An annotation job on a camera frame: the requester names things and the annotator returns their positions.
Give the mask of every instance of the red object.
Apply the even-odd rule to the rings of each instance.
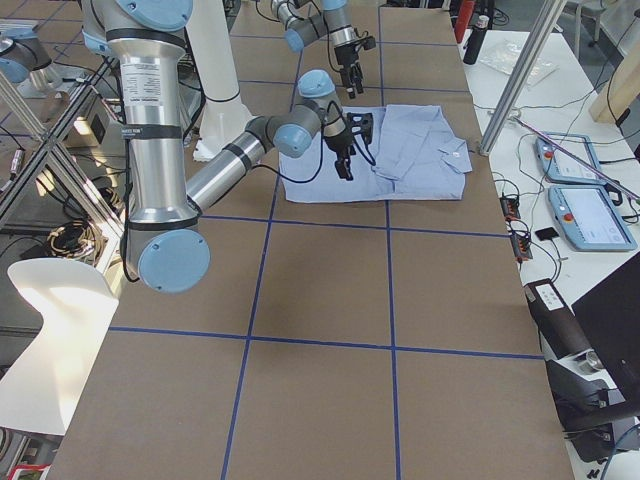
[[[461,43],[464,37],[464,32],[469,26],[469,21],[473,16],[473,10],[476,8],[476,2],[474,0],[464,0],[460,5],[460,12],[458,13],[458,19],[456,20],[456,26],[453,28],[453,33],[456,36],[456,42]]]

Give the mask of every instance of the white chair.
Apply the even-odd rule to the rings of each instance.
[[[43,326],[0,381],[0,425],[64,435],[118,300],[95,268],[75,260],[24,260],[8,274]]]
[[[589,46],[595,45],[600,39],[600,20],[602,14],[618,0],[569,0],[564,7],[563,13],[575,17],[575,36],[573,40],[573,53],[577,59],[580,58],[580,29],[582,27],[582,17],[592,18],[596,22],[593,41]]]

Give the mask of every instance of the black device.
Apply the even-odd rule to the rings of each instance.
[[[591,349],[591,344],[560,292],[548,278],[524,286],[529,312],[556,358]]]
[[[558,238],[560,236],[558,231],[553,227],[541,228],[540,230],[536,230],[533,233],[536,234],[536,237],[541,242],[545,240],[553,240],[554,238]]]
[[[585,462],[608,457],[620,437],[634,424],[633,418],[609,422],[597,427],[571,431],[571,419],[598,411],[603,407],[620,405],[624,398],[618,390],[609,390],[603,380],[585,380],[553,360],[546,362],[549,385],[556,403],[558,418],[565,426],[567,438]],[[627,436],[619,445],[621,450],[637,450],[638,437]]]
[[[462,61],[467,65],[473,65],[478,60],[484,37],[487,34],[489,28],[489,17],[486,15],[480,15],[478,22],[471,29],[471,35],[467,41],[467,51],[464,54]]]
[[[579,441],[579,437],[572,440],[578,455],[585,461],[608,456],[621,432],[634,424],[633,417],[640,417],[638,278],[640,254],[633,256],[572,306],[580,328],[620,394],[607,390],[606,398],[602,392],[576,396],[571,388],[581,384],[583,379],[566,374],[562,378],[549,377],[565,430],[591,432]],[[619,448],[638,449],[639,443],[638,435],[631,435]]]
[[[611,378],[640,415],[640,254],[573,304],[578,323]]]

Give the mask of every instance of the computer monitor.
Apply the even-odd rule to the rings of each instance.
[[[573,304],[576,320],[627,402],[640,402],[640,254]]]

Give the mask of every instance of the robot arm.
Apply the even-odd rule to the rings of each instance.
[[[12,28],[0,36],[0,70],[11,83],[31,78],[36,90],[47,92],[62,83],[51,57],[30,28]]]
[[[179,293],[198,283],[210,261],[198,217],[271,148],[300,156],[324,129],[338,158],[348,157],[354,138],[335,86],[326,72],[312,71],[300,79],[302,98],[289,114],[250,121],[187,184],[177,63],[185,53],[182,29],[191,1],[84,0],[83,12],[90,49],[120,60],[135,198],[121,254],[149,287]]]
[[[376,41],[370,35],[360,37],[357,30],[351,26],[347,0],[325,0],[324,11],[309,18],[303,18],[294,11],[310,1],[272,0],[271,11],[285,26],[285,39],[294,52],[301,51],[307,45],[329,34],[340,65],[342,85],[347,89],[349,98],[355,98],[355,92],[363,91],[362,67],[358,51],[374,48]]]
[[[300,101],[291,112],[253,119],[189,180],[187,193],[202,210],[222,198],[269,150],[275,147],[287,156],[300,157],[321,129],[337,162],[348,161],[354,136],[329,75],[323,70],[307,72],[298,82],[298,92]]]

